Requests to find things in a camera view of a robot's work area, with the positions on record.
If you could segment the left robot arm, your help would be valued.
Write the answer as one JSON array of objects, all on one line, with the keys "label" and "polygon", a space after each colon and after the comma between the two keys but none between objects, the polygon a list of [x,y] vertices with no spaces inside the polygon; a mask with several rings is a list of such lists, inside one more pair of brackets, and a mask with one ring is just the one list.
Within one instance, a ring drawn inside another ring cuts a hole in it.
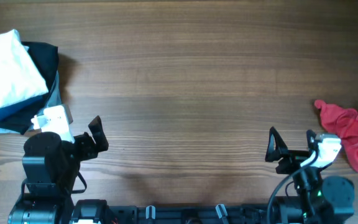
[{"label": "left robot arm", "polygon": [[8,223],[104,223],[104,200],[75,205],[71,197],[85,192],[74,188],[76,179],[84,179],[81,162],[96,158],[109,147],[99,116],[88,127],[90,132],[75,136],[73,142],[50,131],[26,140],[22,158],[26,178]]}]

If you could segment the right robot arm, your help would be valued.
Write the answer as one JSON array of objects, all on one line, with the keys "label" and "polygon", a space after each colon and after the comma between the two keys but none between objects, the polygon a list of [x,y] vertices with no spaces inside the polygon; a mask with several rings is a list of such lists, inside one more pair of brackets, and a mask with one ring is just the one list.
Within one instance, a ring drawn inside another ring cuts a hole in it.
[{"label": "right robot arm", "polygon": [[266,162],[278,162],[277,174],[285,178],[275,187],[267,204],[267,223],[344,223],[354,214],[354,184],[347,178],[321,172],[342,149],[335,134],[306,132],[308,149],[289,150],[271,127]]}]

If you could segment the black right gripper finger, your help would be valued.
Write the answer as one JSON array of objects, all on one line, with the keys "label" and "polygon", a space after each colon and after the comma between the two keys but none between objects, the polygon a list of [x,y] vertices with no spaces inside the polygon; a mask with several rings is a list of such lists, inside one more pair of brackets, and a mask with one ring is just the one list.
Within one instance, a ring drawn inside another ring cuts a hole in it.
[{"label": "black right gripper finger", "polygon": [[288,147],[279,135],[278,131],[272,126],[269,130],[269,140],[265,162],[279,161],[288,156]]},{"label": "black right gripper finger", "polygon": [[317,142],[316,142],[315,137],[316,137],[316,133],[313,130],[311,130],[311,129],[307,130],[306,140],[307,140],[308,149],[317,149],[318,148],[316,145]]}]

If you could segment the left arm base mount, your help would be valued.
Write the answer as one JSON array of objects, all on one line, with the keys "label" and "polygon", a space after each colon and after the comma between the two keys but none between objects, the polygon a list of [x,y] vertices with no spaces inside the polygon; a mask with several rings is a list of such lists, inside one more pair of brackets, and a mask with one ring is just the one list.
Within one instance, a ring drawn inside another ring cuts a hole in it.
[{"label": "left arm base mount", "polygon": [[70,218],[69,224],[117,224],[106,200],[79,200]]}]

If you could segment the red t-shirt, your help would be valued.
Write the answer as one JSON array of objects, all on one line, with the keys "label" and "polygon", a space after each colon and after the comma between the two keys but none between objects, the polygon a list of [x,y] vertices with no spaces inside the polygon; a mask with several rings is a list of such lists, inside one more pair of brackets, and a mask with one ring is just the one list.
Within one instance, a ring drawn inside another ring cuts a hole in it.
[{"label": "red t-shirt", "polygon": [[322,127],[341,139],[350,166],[358,172],[358,111],[323,100],[316,100],[314,106],[319,110]]}]

